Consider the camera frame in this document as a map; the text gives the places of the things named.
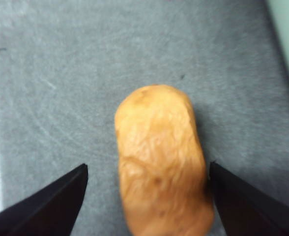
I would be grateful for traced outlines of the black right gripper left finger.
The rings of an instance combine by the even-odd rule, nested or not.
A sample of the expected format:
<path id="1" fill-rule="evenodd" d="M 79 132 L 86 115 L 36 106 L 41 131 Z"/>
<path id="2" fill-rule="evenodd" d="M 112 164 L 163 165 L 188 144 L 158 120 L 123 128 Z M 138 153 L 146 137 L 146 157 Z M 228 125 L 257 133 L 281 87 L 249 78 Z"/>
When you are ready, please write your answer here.
<path id="1" fill-rule="evenodd" d="M 82 207 L 86 164 L 0 212 L 0 236 L 69 236 Z"/>

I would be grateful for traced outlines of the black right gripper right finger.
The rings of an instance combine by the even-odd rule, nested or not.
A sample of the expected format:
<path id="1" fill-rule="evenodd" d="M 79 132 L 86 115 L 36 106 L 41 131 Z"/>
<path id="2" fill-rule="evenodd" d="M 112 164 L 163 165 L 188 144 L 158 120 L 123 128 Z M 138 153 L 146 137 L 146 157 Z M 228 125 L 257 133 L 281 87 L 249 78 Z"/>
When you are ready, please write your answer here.
<path id="1" fill-rule="evenodd" d="M 216 162 L 209 168 L 213 198 L 229 236 L 289 236 L 289 206 Z"/>

